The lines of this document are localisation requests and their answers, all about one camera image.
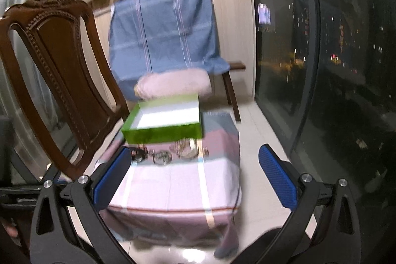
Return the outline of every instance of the carved wooden chair back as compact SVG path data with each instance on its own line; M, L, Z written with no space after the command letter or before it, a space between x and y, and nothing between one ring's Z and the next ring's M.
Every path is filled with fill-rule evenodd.
M80 17L99 70L116 102L110 109L95 87L80 39ZM72 164L56 146L29 95L9 32L17 31L50 88L80 149ZM0 57L20 107L55 166L72 179L82 175L94 153L120 118L128 116L96 30L94 14L81 0L28 0L7 9L0 19Z

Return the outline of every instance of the open box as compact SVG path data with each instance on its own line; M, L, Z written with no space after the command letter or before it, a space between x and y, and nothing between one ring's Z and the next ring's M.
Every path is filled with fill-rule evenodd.
M121 128L130 144L202 138L198 95L138 102Z

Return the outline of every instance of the silver screw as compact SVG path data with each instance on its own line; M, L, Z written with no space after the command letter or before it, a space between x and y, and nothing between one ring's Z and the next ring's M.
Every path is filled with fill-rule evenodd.
M88 181L88 176L86 176L86 175L82 175L79 179L78 179L78 182L80 183L80 184L84 184L84 183L86 183L87 181Z
M311 182L312 176L310 174L302 174L301 179L303 182Z
M52 186L52 181L46 180L46 181L44 182L44 188L49 188L49 187L51 187L51 186Z
M348 184L348 181L347 181L346 179L344 179L344 178L341 178L341 179L338 181L338 183L340 184L340 186L346 187L347 184Z

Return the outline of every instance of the chair leg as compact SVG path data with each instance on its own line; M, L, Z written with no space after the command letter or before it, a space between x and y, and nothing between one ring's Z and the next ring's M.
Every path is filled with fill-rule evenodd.
M235 120L237 122L241 122L241 116L239 115L239 110L238 110L238 103L236 101L234 87L232 86L232 81L229 71L223 73L223 81L224 81L225 92L227 94L228 104L232 104Z

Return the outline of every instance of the blue gripper pad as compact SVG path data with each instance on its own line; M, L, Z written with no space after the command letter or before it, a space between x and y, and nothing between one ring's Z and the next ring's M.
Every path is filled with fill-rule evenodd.
M94 187L92 200L97 211L107 208L130 165L131 151L124 147Z
M282 206L293 211L297 207L296 186L292 183L280 162L279 157L266 145L260 147L259 163L261 168L264 170L272 188L274 188Z

